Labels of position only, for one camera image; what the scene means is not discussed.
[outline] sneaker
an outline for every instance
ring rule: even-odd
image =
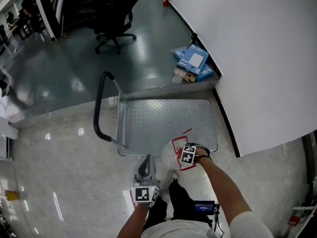
[[[169,182],[172,183],[173,181],[178,181],[179,180],[179,175],[176,171],[172,171],[169,174]]]
[[[4,88],[4,89],[2,90],[1,97],[4,97],[4,96],[6,96],[6,95],[9,95],[9,91],[10,91],[10,86],[7,85],[6,88]]]

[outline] black handle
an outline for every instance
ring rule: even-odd
[[[100,107],[101,107],[101,99],[103,98],[103,92],[104,92],[104,85],[106,77],[108,77],[111,81],[114,80],[114,76],[110,73],[105,71],[99,81],[99,87],[96,97],[96,103],[95,103],[95,110],[94,110],[94,129],[97,136],[105,141],[111,142],[112,138],[106,134],[103,134],[99,128],[99,116],[100,116]]]

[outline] trash on floor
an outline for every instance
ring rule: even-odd
[[[190,47],[180,47],[171,51],[179,59],[174,69],[173,83],[181,84],[183,79],[187,83],[201,82],[212,76],[213,69],[206,63],[209,53],[192,44]]]

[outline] floor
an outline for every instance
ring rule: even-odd
[[[7,59],[6,52],[0,56],[12,84],[11,94],[2,99],[0,115],[17,122],[92,101],[99,77],[106,70],[113,73],[125,93],[173,85],[177,60],[171,50],[190,41],[189,31],[175,12],[162,6],[162,0],[139,0],[127,32],[136,34],[137,40],[119,38],[120,55],[113,42],[95,54],[100,41],[88,28],[70,33],[56,45],[46,30],[27,38],[26,43],[19,41],[21,48],[14,60]],[[13,42],[12,49],[17,47],[16,40]],[[104,97],[115,94],[115,87],[107,84]]]
[[[218,150],[212,158],[236,182],[274,236],[285,232],[292,206],[301,203],[307,193],[301,140],[236,158],[212,93],[186,97],[211,101],[218,137]],[[92,126],[94,103],[88,104],[90,109],[84,105],[60,111],[68,114],[64,118],[55,119],[53,112],[51,120],[21,129],[14,144],[14,161],[0,162],[0,199],[20,237],[114,238],[130,215],[123,191],[130,189],[133,167],[139,158],[121,157],[117,146],[99,139]],[[115,135],[116,109],[102,112],[101,127]],[[156,166],[157,177],[164,184],[168,168],[160,157],[156,157]],[[180,183],[196,200],[216,200],[200,166],[181,172]],[[8,203],[3,194],[6,188],[17,189],[21,203]],[[168,216],[172,216],[170,203]],[[220,222],[224,237],[229,237],[222,213]]]

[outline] black office chair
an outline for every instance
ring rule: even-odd
[[[109,10],[91,11],[82,10],[83,13],[89,13],[91,20],[87,24],[97,34],[97,40],[105,37],[103,41],[96,46],[96,54],[100,53],[99,48],[109,40],[113,40],[117,47],[117,54],[121,53],[121,48],[116,40],[116,37],[132,36],[133,40],[137,37],[134,34],[124,33],[131,28],[133,20],[132,8],[138,0],[113,0],[112,7]],[[125,24],[125,18],[129,15],[129,22]]]

